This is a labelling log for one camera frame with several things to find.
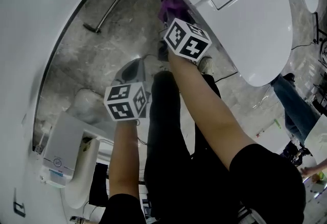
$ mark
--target white cube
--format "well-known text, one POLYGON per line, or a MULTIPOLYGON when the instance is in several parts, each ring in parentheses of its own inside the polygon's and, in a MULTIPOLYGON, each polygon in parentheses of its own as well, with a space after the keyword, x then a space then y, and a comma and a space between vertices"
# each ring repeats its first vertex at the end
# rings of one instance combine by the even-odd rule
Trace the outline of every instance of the white cube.
POLYGON ((165 37, 169 48, 176 54, 199 61, 212 45, 206 31, 175 18, 165 37))
POLYGON ((143 83, 108 87, 104 96, 104 105, 114 121, 138 119, 146 104, 143 83))

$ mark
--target black sleeve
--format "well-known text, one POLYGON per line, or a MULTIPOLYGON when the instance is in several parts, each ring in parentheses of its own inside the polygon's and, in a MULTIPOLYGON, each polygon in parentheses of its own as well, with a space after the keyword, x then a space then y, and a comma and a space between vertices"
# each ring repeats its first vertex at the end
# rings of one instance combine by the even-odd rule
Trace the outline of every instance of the black sleeve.
POLYGON ((146 223, 137 198, 127 194, 117 194, 108 200, 106 210, 99 224, 117 223, 146 223))
POLYGON ((267 224, 303 222, 306 190, 290 161, 252 144, 237 153, 229 170, 242 203, 267 224))

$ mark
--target black pants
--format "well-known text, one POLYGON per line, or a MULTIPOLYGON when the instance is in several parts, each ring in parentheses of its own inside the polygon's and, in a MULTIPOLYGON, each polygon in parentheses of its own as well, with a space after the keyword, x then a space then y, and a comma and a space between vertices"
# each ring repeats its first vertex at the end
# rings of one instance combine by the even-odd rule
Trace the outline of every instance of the black pants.
MULTIPOLYGON (((220 97, 214 78, 203 77, 220 97)), ((219 207, 228 223, 236 222, 239 201, 229 171, 196 125, 191 159, 180 129, 179 89, 168 71, 158 73, 152 86, 145 182, 157 219, 187 216, 192 210, 214 216, 219 207)))

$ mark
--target purple object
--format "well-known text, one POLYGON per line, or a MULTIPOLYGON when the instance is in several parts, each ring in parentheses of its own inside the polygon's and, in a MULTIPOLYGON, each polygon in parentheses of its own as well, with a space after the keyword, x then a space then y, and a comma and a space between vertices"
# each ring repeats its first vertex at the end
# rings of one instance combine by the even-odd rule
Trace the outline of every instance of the purple object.
POLYGON ((159 19, 163 22, 172 22, 174 18, 181 19, 185 22, 194 23, 194 20, 188 13, 189 7, 183 0, 161 0, 161 9, 159 19))

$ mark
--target gray speckled floor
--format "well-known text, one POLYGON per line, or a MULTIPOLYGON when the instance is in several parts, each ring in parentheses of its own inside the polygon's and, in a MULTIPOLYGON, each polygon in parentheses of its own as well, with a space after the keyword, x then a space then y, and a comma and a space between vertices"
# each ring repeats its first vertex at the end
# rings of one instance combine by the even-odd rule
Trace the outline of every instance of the gray speckled floor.
MULTIPOLYGON (((95 26, 114 0, 88 0, 67 30, 54 56, 41 94, 37 111, 35 136, 43 121, 54 124, 58 114, 66 110, 79 89, 88 88, 104 95, 115 73, 127 62, 155 53, 158 32, 162 28, 157 18, 160 0, 121 0, 102 27, 101 34, 85 28, 87 22, 95 26)), ((293 47, 308 44, 314 38, 314 18, 299 0, 290 0, 294 39, 293 47)), ((320 0, 318 13, 325 27, 327 0, 320 0)), ((215 79, 235 70, 221 51, 209 50, 213 57, 215 79)), ((299 47, 292 51, 283 73, 296 74, 296 86, 303 97, 312 94, 313 83, 320 80, 322 66, 318 62, 319 46, 299 47)), ((147 81, 159 71, 161 63, 153 57, 146 59, 147 81)), ((283 114, 281 104, 271 91, 259 107, 268 86, 255 88, 248 85, 239 74, 217 83, 222 99, 232 110, 245 132, 255 137, 283 114)), ((148 120, 142 120, 138 129, 142 140, 147 140, 148 120)), ((194 125, 186 107, 182 105, 181 127, 192 153, 194 150, 194 125)), ((146 159, 146 147, 140 145, 141 169, 146 159)))

